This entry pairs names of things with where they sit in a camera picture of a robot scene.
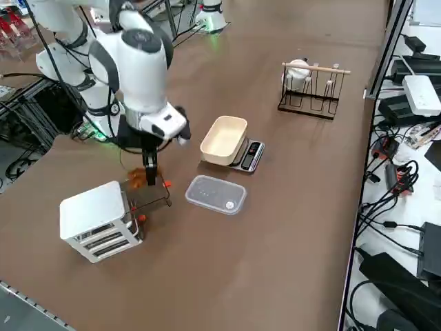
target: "brown table surface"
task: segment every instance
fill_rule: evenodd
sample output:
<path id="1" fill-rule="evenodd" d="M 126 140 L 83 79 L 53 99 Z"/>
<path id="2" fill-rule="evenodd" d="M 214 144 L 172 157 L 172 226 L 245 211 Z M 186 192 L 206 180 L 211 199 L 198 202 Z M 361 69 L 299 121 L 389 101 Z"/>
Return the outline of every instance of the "brown table surface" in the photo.
<path id="1" fill-rule="evenodd" d="M 0 279 L 80 331 L 335 330 L 369 131 L 362 92 L 384 12 L 369 0 L 225 1 L 232 24 L 221 36 L 175 49 L 168 97 L 186 107 L 193 137 L 159 156 L 173 206 L 152 215 L 145 242 L 91 264 L 60 240 L 60 201 L 125 171 L 115 147 L 59 137 L 0 197 Z M 334 121 L 277 111 L 280 64 L 298 57 L 352 71 Z M 199 161 L 224 114 L 266 144 L 251 176 Z M 198 174 L 245 186 L 242 211 L 186 202 Z"/>

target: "dish drying rack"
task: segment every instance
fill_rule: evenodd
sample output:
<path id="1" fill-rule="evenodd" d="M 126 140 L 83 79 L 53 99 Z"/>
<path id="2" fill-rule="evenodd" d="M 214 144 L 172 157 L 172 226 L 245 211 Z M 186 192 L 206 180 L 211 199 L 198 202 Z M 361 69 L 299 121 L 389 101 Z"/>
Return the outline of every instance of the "dish drying rack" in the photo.
<path id="1" fill-rule="evenodd" d="M 318 63 L 313 66 L 294 63 L 282 65 L 282 97 L 278 110 L 333 120 L 337 113 L 343 81 L 351 72 L 340 69 L 338 64 L 334 64 L 332 68 L 320 67 Z M 290 68 L 309 70 L 309 76 L 299 89 L 293 88 Z"/>

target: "plastic lid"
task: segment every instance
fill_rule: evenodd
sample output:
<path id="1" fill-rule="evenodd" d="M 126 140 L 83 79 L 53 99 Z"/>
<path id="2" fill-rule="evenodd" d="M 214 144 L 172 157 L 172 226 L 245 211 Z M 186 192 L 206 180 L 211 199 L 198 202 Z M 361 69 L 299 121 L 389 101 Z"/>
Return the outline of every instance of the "plastic lid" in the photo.
<path id="1" fill-rule="evenodd" d="M 243 186 L 204 175 L 193 179 L 185 193 L 190 203 L 227 215 L 237 214 L 246 196 Z"/>

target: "electronic equipment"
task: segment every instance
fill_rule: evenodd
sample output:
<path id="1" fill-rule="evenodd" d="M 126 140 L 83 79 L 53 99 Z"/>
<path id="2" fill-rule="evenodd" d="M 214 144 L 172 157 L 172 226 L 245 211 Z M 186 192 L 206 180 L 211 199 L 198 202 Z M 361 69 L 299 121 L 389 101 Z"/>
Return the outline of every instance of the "electronic equipment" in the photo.
<path id="1" fill-rule="evenodd" d="M 363 256 L 361 273 L 392 301 L 407 320 L 419 331 L 441 330 L 441 299 L 430 288 L 387 253 Z"/>
<path id="2" fill-rule="evenodd" d="M 245 137 L 230 168 L 245 172 L 254 172 L 262 156 L 265 144 Z"/>
<path id="3" fill-rule="evenodd" d="M 419 123 L 441 121 L 441 115 L 424 117 L 412 113 L 406 95 L 382 99 L 378 105 L 378 111 L 385 117 L 390 126 L 412 126 Z"/>
<path id="4" fill-rule="evenodd" d="M 378 139 L 375 145 L 372 147 L 372 155 L 378 153 L 378 158 L 381 160 L 392 159 L 400 144 L 389 136 L 382 136 Z"/>
<path id="5" fill-rule="evenodd" d="M 388 309 L 378 317 L 376 331 L 419 331 L 419 329 L 396 310 Z"/>
<path id="6" fill-rule="evenodd" d="M 441 61 L 426 59 L 414 59 L 412 56 L 403 56 L 416 75 L 428 76 L 433 85 L 441 85 Z M 390 79 L 401 85 L 405 76 L 412 74 L 402 60 L 395 60 L 392 63 Z"/>
<path id="7" fill-rule="evenodd" d="M 418 37 L 409 37 L 405 34 L 402 35 L 404 38 L 404 43 L 414 52 L 424 52 L 426 49 L 426 44 L 421 41 Z"/>
<path id="8" fill-rule="evenodd" d="M 441 114 L 441 102 L 428 76 L 405 76 L 402 86 L 412 113 L 426 117 Z"/>
<path id="9" fill-rule="evenodd" d="M 418 257 L 417 276 L 426 280 L 441 277 L 441 226 L 424 223 L 420 233 L 420 248 L 423 253 Z"/>
<path id="10" fill-rule="evenodd" d="M 441 56 L 440 55 L 435 55 L 435 54 L 425 54 L 425 53 L 413 53 L 412 54 L 412 59 L 419 59 L 419 60 L 434 60 L 434 61 L 439 61 Z"/>
<path id="11" fill-rule="evenodd" d="M 409 186 L 409 173 L 400 171 L 400 166 L 388 163 L 384 169 L 386 177 L 386 186 L 392 193 L 402 191 L 403 187 Z M 409 186 L 407 190 L 401 192 L 400 196 L 405 196 L 413 193 L 413 186 Z"/>

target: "white device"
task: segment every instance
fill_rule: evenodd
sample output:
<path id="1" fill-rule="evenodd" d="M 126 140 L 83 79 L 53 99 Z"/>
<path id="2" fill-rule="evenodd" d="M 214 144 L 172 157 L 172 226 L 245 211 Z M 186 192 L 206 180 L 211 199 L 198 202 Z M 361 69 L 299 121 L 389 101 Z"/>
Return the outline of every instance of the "white device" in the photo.
<path id="1" fill-rule="evenodd" d="M 227 22 L 223 16 L 221 0 L 203 0 L 202 10 L 195 18 L 196 29 L 201 32 L 215 33 L 223 30 Z"/>
<path id="2" fill-rule="evenodd" d="M 405 76 L 402 82 L 412 113 L 421 116 L 437 116 L 441 102 L 428 76 Z"/>
<path id="3" fill-rule="evenodd" d="M 92 263 L 138 245 L 138 233 L 136 219 L 117 181 L 60 204 L 60 238 Z"/>

